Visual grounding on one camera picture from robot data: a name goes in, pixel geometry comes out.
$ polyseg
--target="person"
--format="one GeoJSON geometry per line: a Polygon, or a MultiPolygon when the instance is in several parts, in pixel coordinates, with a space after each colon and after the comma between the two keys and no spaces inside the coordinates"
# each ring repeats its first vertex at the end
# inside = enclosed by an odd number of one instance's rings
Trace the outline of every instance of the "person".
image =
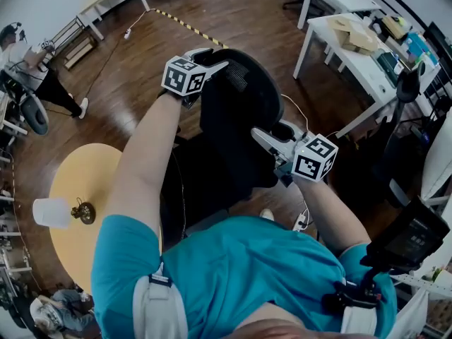
{"type": "MultiPolygon", "coordinates": [[[[360,283],[369,268],[359,262],[370,243],[361,222],[323,182],[294,177],[326,246],[272,220],[241,216],[160,256],[160,190],[180,112],[172,93],[156,99],[119,161],[91,272],[103,337],[373,338],[339,334],[342,316],[321,305],[322,296],[335,292],[334,282],[360,283]],[[154,286],[158,280],[163,286],[154,286]],[[147,299],[141,285],[149,287],[147,299]],[[174,321],[163,307],[167,301],[153,301],[163,297],[175,298],[174,321]]],[[[385,338],[395,322],[396,294],[389,275],[379,274],[375,283],[381,293],[375,334],[385,338]]]]}
{"type": "Polygon", "coordinates": [[[36,327],[44,334],[51,338],[62,338],[61,329],[83,332],[95,323],[91,313],[81,316],[74,313],[74,309],[82,311],[81,302],[87,298],[85,292],[68,289],[58,290],[50,298],[40,295],[31,303],[30,314],[36,327]]]}
{"type": "Polygon", "coordinates": [[[88,109],[88,99],[83,98],[78,105],[59,82],[55,72],[42,63],[46,55],[53,51],[53,46],[34,53],[25,41],[16,41],[16,29],[7,25],[0,32],[0,47],[1,69],[6,69],[7,73],[8,70],[17,73],[20,83],[33,90],[40,100],[64,107],[72,117],[83,119],[88,109]]]}

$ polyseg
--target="teal sleeve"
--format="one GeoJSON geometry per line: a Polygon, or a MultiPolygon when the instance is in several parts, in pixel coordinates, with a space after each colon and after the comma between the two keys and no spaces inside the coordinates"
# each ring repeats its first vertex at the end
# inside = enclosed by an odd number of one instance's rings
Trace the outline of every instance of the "teal sleeve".
{"type": "MultiPolygon", "coordinates": [[[[339,258],[339,262],[345,270],[345,278],[352,283],[361,283],[366,272],[370,270],[370,267],[359,263],[366,256],[366,248],[366,244],[354,246],[339,258]]],[[[396,290],[389,274],[378,274],[374,278],[374,282],[377,292],[381,293],[375,335],[379,338],[386,338],[396,322],[396,290]]]]}
{"type": "Polygon", "coordinates": [[[159,265],[158,238],[147,225],[121,215],[104,219],[91,271],[95,316],[103,338],[134,338],[135,284],[159,265]]]}

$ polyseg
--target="teal shirt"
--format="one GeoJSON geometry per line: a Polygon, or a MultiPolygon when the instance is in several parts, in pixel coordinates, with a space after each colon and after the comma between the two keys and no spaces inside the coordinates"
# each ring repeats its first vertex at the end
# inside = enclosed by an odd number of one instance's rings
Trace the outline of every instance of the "teal shirt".
{"type": "MultiPolygon", "coordinates": [[[[327,313],[321,298],[333,283],[360,283],[369,270],[359,264],[366,245],[336,258],[306,234],[263,218],[236,217],[193,234],[160,258],[154,232],[120,215],[105,218],[97,238],[91,290],[103,338],[133,338],[133,289],[154,273],[179,289],[189,338],[221,338],[266,302],[300,318],[315,331],[340,331],[341,316],[327,313]]],[[[379,274],[382,294],[376,335],[385,338],[396,319],[396,292],[389,275],[379,274]]]]}

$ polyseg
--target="round wooden table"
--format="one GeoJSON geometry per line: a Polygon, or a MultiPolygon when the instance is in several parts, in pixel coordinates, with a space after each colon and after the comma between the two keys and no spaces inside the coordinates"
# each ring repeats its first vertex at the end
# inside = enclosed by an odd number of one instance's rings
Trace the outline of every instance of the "round wooden table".
{"type": "MultiPolygon", "coordinates": [[[[50,189],[50,198],[65,198],[76,207],[77,197],[90,202],[96,210],[93,224],[72,219],[68,229],[50,228],[56,254],[74,282],[91,293],[91,268],[109,189],[121,158],[121,151],[109,145],[91,143],[77,148],[61,163],[50,189]]],[[[161,232],[159,237],[162,251],[161,232]]]]}

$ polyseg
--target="person wearing black cap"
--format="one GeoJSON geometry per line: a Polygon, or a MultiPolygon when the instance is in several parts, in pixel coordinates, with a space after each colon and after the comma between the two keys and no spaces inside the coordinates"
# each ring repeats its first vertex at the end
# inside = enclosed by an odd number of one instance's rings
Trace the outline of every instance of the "person wearing black cap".
{"type": "Polygon", "coordinates": [[[17,41],[16,31],[15,27],[7,25],[0,32],[0,69],[15,73],[20,83],[33,90],[40,100],[64,107],[72,113],[72,117],[82,119],[88,108],[88,99],[83,98],[78,105],[55,73],[42,63],[46,55],[53,51],[53,46],[34,53],[26,42],[17,41]]]}

